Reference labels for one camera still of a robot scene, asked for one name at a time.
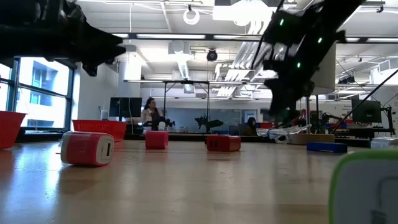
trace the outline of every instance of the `red basket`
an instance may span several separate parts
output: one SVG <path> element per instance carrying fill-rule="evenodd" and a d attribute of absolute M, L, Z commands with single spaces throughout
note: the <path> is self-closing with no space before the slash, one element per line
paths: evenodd
<path fill-rule="evenodd" d="M 0 111 L 0 149 L 12 147 L 26 114 Z"/>
<path fill-rule="evenodd" d="M 72 120 L 75 131 L 106 133 L 113 136 L 114 141 L 122 141 L 126 133 L 126 123 L 119 121 Z"/>

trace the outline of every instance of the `window frame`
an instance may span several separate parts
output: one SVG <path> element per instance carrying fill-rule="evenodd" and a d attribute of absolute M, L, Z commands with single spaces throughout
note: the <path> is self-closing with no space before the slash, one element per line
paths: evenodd
<path fill-rule="evenodd" d="M 64 61 L 56 61 L 58 63 L 61 63 L 62 65 L 66 66 L 69 68 L 69 79 L 68 79 L 68 91 L 66 95 L 56 93 L 51 90 L 46 90 L 44 88 L 39 88 L 36 86 L 33 86 L 33 80 L 32 79 L 32 85 L 26 85 L 23 83 L 19 83 L 19 71 L 21 70 L 21 58 L 15 58 L 14 59 L 14 66 L 11 68 L 11 74 L 10 74 L 10 79 L 5 79 L 5 78 L 0 78 L 0 83 L 5 83 L 8 85 L 8 96 L 7 96 L 7 105 L 6 109 L 7 111 L 16 111 L 16 105 L 17 105 L 17 95 L 18 95 L 18 89 L 23 88 L 31 91 L 35 91 L 37 93 L 43 93 L 47 94 L 50 96 L 56 96 L 56 97 L 61 97 L 65 99 L 65 118 L 64 118 L 64 124 L 63 128 L 41 128 L 41 127 L 21 127 L 21 129 L 26 130 L 26 131 L 31 131 L 31 130 L 39 130 L 39 131 L 69 131 L 70 130 L 70 125 L 71 125 L 71 110 L 72 110 L 72 93 L 73 93 L 73 82 L 74 82 L 74 74 L 76 70 L 76 65 L 72 63 L 65 63 Z"/>

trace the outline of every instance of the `wooden table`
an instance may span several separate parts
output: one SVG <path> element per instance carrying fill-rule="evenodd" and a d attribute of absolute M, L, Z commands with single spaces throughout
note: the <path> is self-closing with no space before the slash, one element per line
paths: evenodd
<path fill-rule="evenodd" d="M 110 165 L 92 168 L 57 152 L 58 142 L 0 151 L 0 223 L 328 223 L 340 157 L 282 144 L 210 153 L 202 142 L 145 151 L 124 141 Z"/>

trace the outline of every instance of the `monitor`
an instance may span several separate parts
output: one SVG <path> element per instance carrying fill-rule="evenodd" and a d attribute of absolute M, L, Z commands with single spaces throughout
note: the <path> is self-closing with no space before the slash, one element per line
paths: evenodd
<path fill-rule="evenodd" d="M 109 116 L 119 117 L 119 121 L 121 121 L 122 117 L 140 117 L 141 105 L 142 98 L 112 97 L 109 106 Z"/>
<path fill-rule="evenodd" d="M 362 100 L 352 99 L 351 104 L 353 109 L 355 106 L 360 104 Z M 360 123 L 381 123 L 381 105 L 378 101 L 364 101 L 361 106 L 359 106 L 353 112 L 353 121 Z"/>

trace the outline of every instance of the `person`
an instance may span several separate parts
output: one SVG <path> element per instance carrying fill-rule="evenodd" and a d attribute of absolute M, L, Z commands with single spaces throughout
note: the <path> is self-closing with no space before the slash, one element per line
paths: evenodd
<path fill-rule="evenodd" d="M 256 130 L 256 119 L 249 118 L 248 122 L 246 123 L 246 127 L 243 132 L 244 136 L 257 136 Z"/>
<path fill-rule="evenodd" d="M 141 112 L 141 120 L 144 126 L 152 126 L 156 128 L 156 123 L 159 123 L 160 117 L 163 117 L 161 110 L 156 108 L 156 101 L 152 97 L 148 98 L 144 110 Z"/>

